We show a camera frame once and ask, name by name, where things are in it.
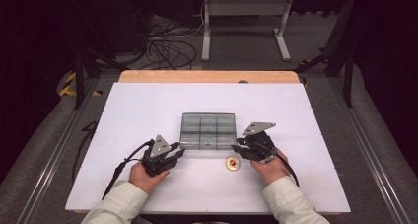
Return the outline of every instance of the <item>white tabletop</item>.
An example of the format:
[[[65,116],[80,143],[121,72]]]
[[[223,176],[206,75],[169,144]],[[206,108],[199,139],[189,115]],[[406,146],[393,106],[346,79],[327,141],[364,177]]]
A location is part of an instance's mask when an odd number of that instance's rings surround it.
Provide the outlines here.
[[[169,143],[179,141],[184,112],[234,113],[237,137],[253,121],[275,122],[266,132],[289,158],[316,210],[350,212],[302,84],[115,83],[65,208],[96,207],[118,164],[157,134]],[[232,155],[240,157],[232,150],[186,150],[141,212],[270,213],[259,174],[244,159],[239,170],[229,171],[226,159]],[[133,163],[120,179],[127,180]]]

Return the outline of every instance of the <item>white metal frame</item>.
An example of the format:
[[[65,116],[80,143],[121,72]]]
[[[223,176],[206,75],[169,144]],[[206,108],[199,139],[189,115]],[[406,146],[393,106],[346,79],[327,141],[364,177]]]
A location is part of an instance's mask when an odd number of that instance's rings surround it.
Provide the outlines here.
[[[283,39],[286,22],[293,0],[205,0],[205,28],[203,35],[202,61],[209,60],[210,16],[223,15],[281,15],[279,29],[274,35],[284,61],[290,61],[290,54]]]

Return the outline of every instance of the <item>black curtain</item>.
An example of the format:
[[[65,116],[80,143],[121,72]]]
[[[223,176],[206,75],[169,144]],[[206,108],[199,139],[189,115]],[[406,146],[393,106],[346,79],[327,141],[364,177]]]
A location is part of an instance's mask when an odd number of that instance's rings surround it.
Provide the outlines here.
[[[53,107],[72,67],[51,0],[0,0],[0,181]]]
[[[418,176],[418,5],[416,0],[374,1],[355,60],[368,93]]]

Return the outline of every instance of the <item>black cable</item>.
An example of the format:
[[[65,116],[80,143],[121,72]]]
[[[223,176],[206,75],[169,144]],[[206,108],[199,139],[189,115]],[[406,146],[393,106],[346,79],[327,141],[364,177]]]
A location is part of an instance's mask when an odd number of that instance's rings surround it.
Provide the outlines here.
[[[75,182],[76,166],[77,166],[81,151],[82,151],[84,145],[86,144],[87,139],[89,139],[89,138],[92,139],[93,135],[95,135],[96,128],[98,127],[98,124],[99,124],[98,122],[93,121],[93,122],[89,123],[87,126],[85,126],[84,128],[81,129],[82,131],[87,131],[88,133],[84,136],[82,142],[80,143],[80,146],[79,146],[79,149],[78,149],[78,152],[77,152],[77,155],[76,155],[76,159],[74,160],[73,171],[71,173],[71,186]]]
[[[255,144],[258,147],[261,147],[261,148],[267,150],[268,152],[270,152],[270,150],[268,148],[264,147],[262,144],[259,144],[259,143],[255,142],[255,141],[251,141],[251,144]],[[280,161],[282,161],[283,165],[285,165],[285,167],[287,168],[287,170],[290,172],[290,174],[292,175],[293,179],[295,180],[296,185],[299,186],[298,177],[296,176],[295,171],[293,171],[293,169],[289,165],[289,163],[284,158],[282,158],[279,154],[276,154],[276,156],[280,159]]]
[[[293,171],[292,167],[289,165],[289,163],[286,162],[286,160],[282,158],[279,154],[276,154],[276,156],[280,159],[280,161],[282,161],[285,167],[289,170],[290,174],[292,174],[292,177],[295,180],[296,186],[299,186],[298,178],[296,177],[296,174]]]
[[[129,155],[128,158],[125,158],[123,162],[121,162],[119,164],[119,166],[117,166],[116,169],[114,169],[114,173],[113,173],[113,177],[111,178],[110,183],[108,184],[107,188],[105,189],[104,192],[104,196],[102,199],[105,198],[105,196],[110,192],[111,188],[113,187],[114,183],[116,182],[117,178],[119,178],[120,174],[123,171],[123,168],[125,168],[126,164],[134,159],[132,159],[132,157],[142,148],[144,148],[145,146],[150,146],[154,144],[154,140],[151,139],[148,142],[145,142],[144,144],[142,144],[141,146],[139,146],[137,149],[135,149],[135,151],[133,151],[133,153],[131,153],[131,155]]]

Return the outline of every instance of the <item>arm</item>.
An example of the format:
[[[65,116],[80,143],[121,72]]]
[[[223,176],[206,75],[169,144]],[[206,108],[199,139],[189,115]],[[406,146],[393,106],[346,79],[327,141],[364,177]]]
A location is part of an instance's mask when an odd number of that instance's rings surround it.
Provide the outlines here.
[[[277,152],[287,161],[280,150]],[[316,213],[314,205],[289,177],[289,171],[279,158],[274,157],[265,164],[257,161],[251,161],[251,164],[267,184],[263,191],[264,198],[281,224],[329,223]]]
[[[87,214],[82,223],[131,223],[139,214],[148,194],[168,174],[169,171],[164,171],[150,177],[141,162],[138,162],[131,168],[129,182],[116,183],[104,200]]]

